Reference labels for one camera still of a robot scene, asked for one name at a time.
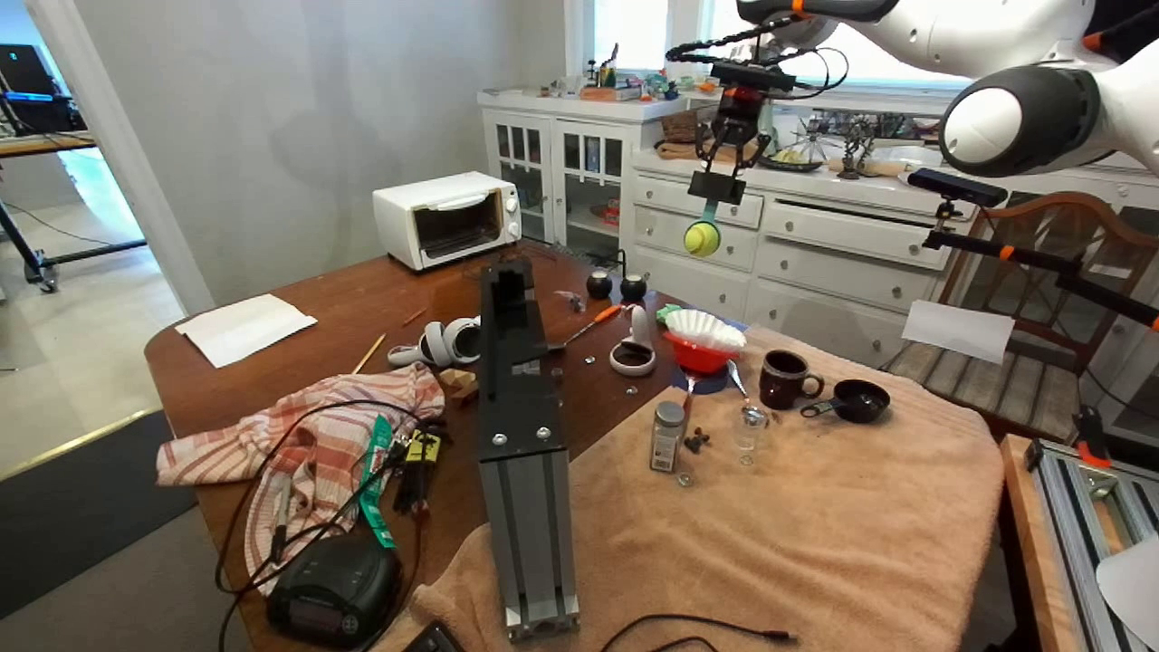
white bowl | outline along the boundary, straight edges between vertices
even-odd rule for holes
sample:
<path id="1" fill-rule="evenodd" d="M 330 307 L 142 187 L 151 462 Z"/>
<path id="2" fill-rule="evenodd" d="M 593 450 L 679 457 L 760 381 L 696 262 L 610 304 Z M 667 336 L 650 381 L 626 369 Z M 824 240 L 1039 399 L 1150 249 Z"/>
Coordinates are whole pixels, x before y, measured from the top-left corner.
<path id="1" fill-rule="evenodd" d="M 667 328 L 689 344 L 738 350 L 746 346 L 746 333 L 714 311 L 679 307 L 667 317 Z"/>

drawer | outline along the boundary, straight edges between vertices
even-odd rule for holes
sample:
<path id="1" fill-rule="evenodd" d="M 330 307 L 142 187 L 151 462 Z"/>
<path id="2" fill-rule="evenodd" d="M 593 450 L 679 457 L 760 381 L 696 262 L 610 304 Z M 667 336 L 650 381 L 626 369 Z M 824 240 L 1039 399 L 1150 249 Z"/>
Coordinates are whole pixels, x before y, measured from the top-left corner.
<path id="1" fill-rule="evenodd" d="M 689 225 L 691 225 L 691 217 L 651 210 L 651 207 L 637 207 L 637 214 L 634 214 L 634 229 L 637 229 L 637 243 L 643 245 L 680 252 L 680 258 L 691 258 L 684 249 L 684 229 Z M 709 252 L 709 258 L 696 258 L 696 262 L 734 269 L 734 270 L 749 270 L 760 235 L 732 229 L 732 225 L 716 225 L 716 229 L 721 229 L 721 249 Z"/>
<path id="2" fill-rule="evenodd" d="M 826 249 L 763 243 L 757 249 L 757 275 L 802 289 L 819 289 L 874 304 L 885 311 L 909 311 L 913 301 L 940 294 L 940 275 L 919 269 L 882 263 L 866 258 L 838 258 Z"/>
<path id="3" fill-rule="evenodd" d="M 650 283 L 661 294 L 672 294 L 680 304 L 714 311 L 721 317 L 743 317 L 746 307 L 746 280 L 728 269 L 703 263 L 696 258 L 675 258 L 657 249 L 637 249 L 643 269 L 650 269 Z"/>
<path id="4" fill-rule="evenodd" d="M 862 178 L 862 181 L 843 181 L 835 175 L 808 175 L 792 184 L 774 187 L 791 202 L 815 202 L 819 210 L 860 210 L 887 220 L 917 220 L 917 225 L 935 225 L 935 214 L 941 207 L 940 190 L 913 187 L 896 178 Z"/>
<path id="5" fill-rule="evenodd" d="M 778 333 L 878 369 L 885 369 L 907 344 L 902 316 L 783 283 L 749 284 L 746 322 L 763 322 Z"/>
<path id="6" fill-rule="evenodd" d="M 925 245 L 931 229 L 860 217 L 860 214 L 835 214 L 835 210 L 796 207 L 783 200 L 763 202 L 760 230 L 767 243 L 808 243 L 838 252 L 896 262 L 907 269 L 941 270 L 949 262 L 949 245 L 941 249 Z"/>
<path id="7" fill-rule="evenodd" d="M 643 207 L 661 207 L 661 210 L 672 210 L 672 214 L 698 217 L 703 214 L 703 200 L 689 196 L 689 181 L 679 184 L 679 181 L 661 181 L 661 178 L 637 178 L 634 200 Z M 760 202 L 763 200 L 753 196 L 753 190 L 746 190 L 743 202 L 716 202 L 716 220 L 757 230 L 760 229 Z"/>

window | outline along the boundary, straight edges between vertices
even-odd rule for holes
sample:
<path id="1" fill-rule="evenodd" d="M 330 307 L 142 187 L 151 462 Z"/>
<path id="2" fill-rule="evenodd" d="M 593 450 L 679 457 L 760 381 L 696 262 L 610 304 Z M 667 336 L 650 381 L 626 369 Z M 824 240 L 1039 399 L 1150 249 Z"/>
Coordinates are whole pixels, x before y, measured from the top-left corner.
<path id="1" fill-rule="evenodd" d="M 734 0 L 582 0 L 591 15 L 586 50 L 582 61 L 605 61 L 612 44 L 619 44 L 619 67 L 663 67 L 663 50 L 684 39 L 721 39 L 728 32 L 749 27 L 734 15 Z M 882 88 L 882 91 L 961 91 L 967 88 L 963 76 L 941 76 L 929 67 L 913 67 L 899 61 L 896 55 L 882 50 L 862 32 L 838 24 L 838 32 L 826 39 L 826 48 L 838 48 L 847 55 L 850 71 L 847 88 Z M 826 61 L 819 56 L 796 56 L 788 65 L 788 71 L 802 80 L 824 80 Z"/>
<path id="2" fill-rule="evenodd" d="M 734 15 L 734 0 L 709 0 L 709 24 L 714 24 L 714 39 L 724 32 L 738 32 L 749 27 L 749 21 L 743 21 Z M 896 55 L 882 50 L 874 39 L 866 39 L 862 32 L 856 32 L 850 24 L 838 24 L 835 37 L 826 39 L 826 48 L 843 50 L 847 56 L 847 82 L 850 88 L 935 88 L 935 91 L 958 91 L 967 88 L 963 76 L 941 76 L 941 71 L 929 71 L 929 67 L 913 67 L 907 61 L 899 61 Z M 803 80 L 824 80 L 826 65 L 819 56 L 802 56 L 791 61 L 788 71 L 803 76 Z"/>
<path id="3" fill-rule="evenodd" d="M 667 0 L 593 0 L 591 61 L 619 44 L 617 67 L 663 67 Z"/>

red bowl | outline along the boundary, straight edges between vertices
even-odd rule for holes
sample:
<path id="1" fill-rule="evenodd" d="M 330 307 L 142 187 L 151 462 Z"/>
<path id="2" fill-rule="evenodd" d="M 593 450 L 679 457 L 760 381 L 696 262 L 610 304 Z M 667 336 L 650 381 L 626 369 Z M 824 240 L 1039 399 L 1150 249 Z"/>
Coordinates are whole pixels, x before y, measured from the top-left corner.
<path id="1" fill-rule="evenodd" d="M 663 336 L 667 336 L 667 344 L 675 344 L 679 367 L 684 371 L 714 377 L 734 356 L 734 350 L 724 350 L 724 346 L 708 346 L 708 344 L 684 340 L 679 333 L 663 333 Z"/>

wooden table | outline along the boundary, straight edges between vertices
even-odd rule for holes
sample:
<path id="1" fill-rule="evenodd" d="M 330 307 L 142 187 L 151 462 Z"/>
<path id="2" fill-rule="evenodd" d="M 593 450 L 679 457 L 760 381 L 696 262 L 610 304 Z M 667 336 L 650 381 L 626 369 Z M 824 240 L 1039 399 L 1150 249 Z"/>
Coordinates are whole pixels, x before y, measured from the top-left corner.
<path id="1" fill-rule="evenodd" d="M 577 316 L 569 301 L 559 294 L 582 294 L 586 269 L 569 252 L 529 243 L 504 252 L 524 252 L 532 262 L 532 283 L 552 340 L 561 340 L 567 333 L 580 328 L 600 307 L 591 304 L 586 316 Z M 504 252 L 475 258 L 429 275 L 413 275 L 379 258 L 277 289 L 282 301 L 315 316 L 319 326 L 227 369 L 215 369 L 178 328 L 156 333 L 144 346 L 144 359 L 159 402 L 172 416 L 172 426 L 178 435 L 196 435 L 208 426 L 237 423 L 238 416 L 258 411 L 297 387 L 308 387 L 330 371 L 348 371 L 379 333 L 388 333 L 388 344 L 413 344 L 424 322 L 433 317 L 445 322 L 456 316 L 475 316 L 480 270 L 501 262 Z M 626 322 L 612 317 L 582 340 L 577 340 L 569 356 L 559 359 L 559 391 L 567 402 L 574 457 L 675 381 L 675 363 L 667 350 L 661 350 L 661 367 L 644 381 L 626 381 L 612 371 L 605 356 L 623 333 Z M 433 518 L 424 526 L 424 555 L 418 580 L 435 580 L 456 555 L 460 539 L 487 520 L 483 489 L 475 474 L 475 404 L 451 404 L 445 416 L 454 426 L 454 445 L 445 450 L 435 469 Z M 200 509 L 219 542 L 225 539 L 238 496 L 244 486 L 196 489 Z M 413 526 L 396 515 L 388 518 L 390 532 L 399 534 L 404 562 L 413 563 Z M 238 539 L 233 539 L 227 546 L 225 571 L 233 586 L 247 580 Z M 258 595 L 249 595 L 238 603 L 238 613 L 255 648 L 297 644 L 291 638 L 278 638 L 264 623 L 264 600 Z"/>

